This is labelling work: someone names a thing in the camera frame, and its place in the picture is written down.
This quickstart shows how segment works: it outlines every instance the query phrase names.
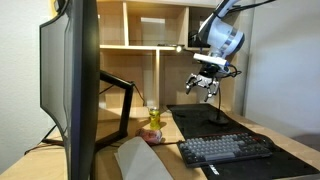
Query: wooden desk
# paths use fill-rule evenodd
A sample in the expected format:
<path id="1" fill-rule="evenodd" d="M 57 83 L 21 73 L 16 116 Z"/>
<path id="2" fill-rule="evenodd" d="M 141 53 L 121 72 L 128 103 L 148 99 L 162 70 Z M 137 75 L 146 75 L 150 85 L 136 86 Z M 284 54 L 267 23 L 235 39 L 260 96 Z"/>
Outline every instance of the wooden desk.
<path id="1" fill-rule="evenodd" d="M 128 126 L 129 136 L 121 142 L 132 138 L 134 132 L 141 128 L 149 127 L 148 113 L 136 113 L 141 115 L 136 119 L 130 120 Z M 231 118 L 235 119 L 239 123 L 243 124 L 247 128 L 254 132 L 265 134 L 269 136 L 278 146 L 284 150 L 292 153 L 296 157 L 302 159 L 308 164 L 314 166 L 320 170 L 320 152 L 309 148 L 297 141 L 294 141 L 288 137 L 285 137 L 279 133 L 276 133 L 270 129 L 262 127 L 248 119 L 233 113 L 226 113 Z M 103 136 L 110 126 L 109 120 L 99 121 L 98 137 Z M 165 142 L 176 142 L 183 140 L 183 136 L 178 130 L 172 116 L 169 112 L 165 112 L 161 115 L 162 133 Z M 175 144 L 155 146 L 154 151 L 158 154 L 164 165 L 167 167 L 169 173 L 176 180 L 185 179 L 206 179 L 200 168 L 188 169 L 185 167 L 179 150 Z M 117 180 L 121 179 L 120 168 L 114 157 L 114 153 L 117 151 L 116 147 L 106 147 L 100 150 L 96 155 L 96 178 L 98 180 Z M 40 148 L 33 150 L 26 156 L 21 158 L 17 163 L 10 167 L 7 171 L 0 175 L 1 180 L 10 179 L 67 179 L 66 161 L 64 149 L 58 146 L 50 146 L 46 148 Z"/>

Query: paper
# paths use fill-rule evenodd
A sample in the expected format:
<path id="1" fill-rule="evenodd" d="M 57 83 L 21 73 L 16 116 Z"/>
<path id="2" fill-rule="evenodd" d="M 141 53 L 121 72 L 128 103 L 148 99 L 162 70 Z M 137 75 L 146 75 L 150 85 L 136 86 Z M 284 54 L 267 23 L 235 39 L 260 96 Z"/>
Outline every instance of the paper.
<path id="1" fill-rule="evenodd" d="M 173 179 L 157 154 L 141 137 L 125 142 L 115 156 L 124 180 Z"/>

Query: keyboard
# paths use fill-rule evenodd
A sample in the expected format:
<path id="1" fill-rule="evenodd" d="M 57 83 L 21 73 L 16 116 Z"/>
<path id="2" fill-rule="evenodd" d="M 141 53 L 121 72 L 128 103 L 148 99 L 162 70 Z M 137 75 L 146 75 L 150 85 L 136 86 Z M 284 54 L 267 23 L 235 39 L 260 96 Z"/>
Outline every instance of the keyboard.
<path id="1" fill-rule="evenodd" d="M 186 167 L 190 168 L 272 155 L 248 133 L 187 138 L 177 145 Z"/>

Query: mouse pad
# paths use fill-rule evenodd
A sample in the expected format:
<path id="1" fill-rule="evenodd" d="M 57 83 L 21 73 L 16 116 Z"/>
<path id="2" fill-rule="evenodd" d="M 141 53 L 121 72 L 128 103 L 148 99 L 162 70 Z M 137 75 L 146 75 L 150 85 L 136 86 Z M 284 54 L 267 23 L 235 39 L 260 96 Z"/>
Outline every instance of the mouse pad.
<path id="1" fill-rule="evenodd" d="M 185 138 L 217 133 L 253 133 L 229 118 L 222 111 L 220 111 L 220 116 L 227 118 L 229 120 L 228 124 L 216 125 L 210 122 L 208 115 L 219 112 L 217 108 L 210 104 L 167 105 L 167 107 L 172 112 L 173 119 Z M 268 158 L 216 164 L 214 167 L 219 175 L 213 173 L 209 166 L 202 167 L 202 170 L 208 179 L 228 180 L 277 179 L 319 173 L 316 168 L 276 145 L 272 149 L 272 153 L 273 155 Z"/>

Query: wooden shelf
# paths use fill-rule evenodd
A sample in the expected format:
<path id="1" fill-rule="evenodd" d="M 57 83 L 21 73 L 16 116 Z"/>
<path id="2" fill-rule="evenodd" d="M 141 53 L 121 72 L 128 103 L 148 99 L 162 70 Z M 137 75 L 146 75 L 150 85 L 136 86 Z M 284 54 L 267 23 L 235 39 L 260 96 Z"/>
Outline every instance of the wooden shelf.
<path id="1" fill-rule="evenodd" d="M 199 29 L 201 21 L 212 13 L 216 3 L 98 0 L 101 69 L 124 80 L 134 81 L 147 106 L 162 107 L 203 101 L 205 94 L 199 88 L 194 88 L 189 95 L 185 93 L 187 78 L 191 73 L 198 73 L 201 68 L 192 58 L 193 53 L 190 53 L 199 53 L 200 48 L 188 42 L 188 33 Z M 224 21 L 237 27 L 245 18 L 240 19 L 238 13 L 232 13 Z M 175 47 L 158 44 L 183 44 L 187 51 L 177 53 Z M 208 51 L 209 48 L 202 48 L 202 53 Z M 228 57 L 234 65 L 239 63 L 237 59 L 238 56 Z M 242 80 L 238 85 L 239 82 L 234 79 L 221 83 L 222 106 L 225 109 L 232 110 L 241 103 L 235 101 L 235 96 L 244 93 L 244 83 Z M 121 93 L 117 93 L 114 91 L 107 94 L 106 102 L 121 101 Z M 137 93 L 134 99 L 132 106 L 141 107 Z M 117 104 L 121 106 L 120 102 L 113 104 L 113 108 L 117 108 Z"/>

